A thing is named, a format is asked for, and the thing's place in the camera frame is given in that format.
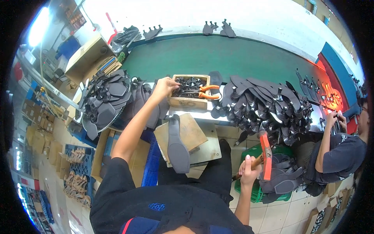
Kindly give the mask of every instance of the pliers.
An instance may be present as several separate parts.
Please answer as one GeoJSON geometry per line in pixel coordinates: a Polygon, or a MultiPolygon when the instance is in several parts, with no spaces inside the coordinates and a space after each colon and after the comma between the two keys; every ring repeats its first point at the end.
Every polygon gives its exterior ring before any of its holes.
{"type": "Polygon", "coordinates": [[[187,89],[183,92],[183,94],[196,94],[196,93],[198,93],[199,98],[216,100],[216,99],[220,99],[221,96],[220,95],[207,95],[207,94],[205,94],[205,91],[207,91],[209,89],[219,89],[219,88],[220,87],[218,85],[208,85],[208,86],[199,87],[199,89],[187,89]]]}

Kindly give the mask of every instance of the black t-shirt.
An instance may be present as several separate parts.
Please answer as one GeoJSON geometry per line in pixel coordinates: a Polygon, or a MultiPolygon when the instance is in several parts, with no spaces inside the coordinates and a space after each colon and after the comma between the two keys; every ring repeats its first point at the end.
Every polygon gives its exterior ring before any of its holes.
{"type": "Polygon", "coordinates": [[[232,233],[253,234],[252,228],[243,225],[219,195],[205,189],[190,185],[135,188],[129,166],[121,158],[111,160],[95,195],[90,221],[96,234],[150,233],[150,230],[164,233],[182,225],[195,233],[230,233],[221,232],[219,228],[223,228],[232,233]],[[132,221],[134,217],[142,218],[132,221]],[[149,225],[157,228],[139,231],[149,225]]]}
{"type": "Polygon", "coordinates": [[[338,133],[330,137],[330,151],[324,154],[323,173],[315,164],[321,141],[317,142],[307,172],[307,178],[319,184],[335,183],[352,175],[364,161],[366,143],[358,136],[338,133]]]}

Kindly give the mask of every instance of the orange pliers handle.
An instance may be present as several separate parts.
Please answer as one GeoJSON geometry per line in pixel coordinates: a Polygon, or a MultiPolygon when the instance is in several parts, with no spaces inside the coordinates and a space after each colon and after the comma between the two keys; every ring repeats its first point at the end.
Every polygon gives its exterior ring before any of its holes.
{"type": "Polygon", "coordinates": [[[205,92],[210,89],[220,89],[220,87],[218,85],[203,86],[203,87],[200,87],[200,92],[205,92]]]}
{"type": "Polygon", "coordinates": [[[200,93],[199,93],[199,98],[206,98],[206,99],[212,99],[212,100],[215,100],[215,99],[219,99],[220,96],[219,95],[206,95],[205,92],[207,90],[210,90],[210,89],[219,89],[220,87],[218,85],[207,85],[207,86],[203,86],[203,87],[200,87],[200,93]]]}

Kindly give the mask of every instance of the wooden crate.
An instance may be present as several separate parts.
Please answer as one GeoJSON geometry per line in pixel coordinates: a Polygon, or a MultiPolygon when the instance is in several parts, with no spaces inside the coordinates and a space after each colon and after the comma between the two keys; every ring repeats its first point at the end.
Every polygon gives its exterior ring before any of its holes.
{"type": "MultiPolygon", "coordinates": [[[[184,79],[188,80],[191,77],[200,78],[202,80],[206,80],[206,85],[210,84],[210,76],[207,75],[174,75],[173,80],[177,77],[184,77],[184,79]]],[[[205,94],[210,95],[210,91],[207,90],[205,94]]],[[[202,98],[187,98],[187,97],[172,97],[169,94],[168,103],[170,106],[181,106],[181,107],[191,107],[191,108],[200,108],[200,109],[207,109],[208,108],[208,100],[202,98]]]]}

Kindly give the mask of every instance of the green conveyor belt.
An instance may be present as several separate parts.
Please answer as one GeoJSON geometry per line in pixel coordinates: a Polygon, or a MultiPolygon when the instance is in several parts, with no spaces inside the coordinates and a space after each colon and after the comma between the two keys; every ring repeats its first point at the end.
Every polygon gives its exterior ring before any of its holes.
{"type": "Polygon", "coordinates": [[[283,84],[289,81],[301,94],[296,68],[302,77],[328,79],[323,70],[283,49],[254,40],[221,36],[193,36],[139,45],[122,68],[131,76],[150,82],[166,74],[207,75],[210,71],[219,71],[224,82],[229,82],[230,75],[283,84]]]}

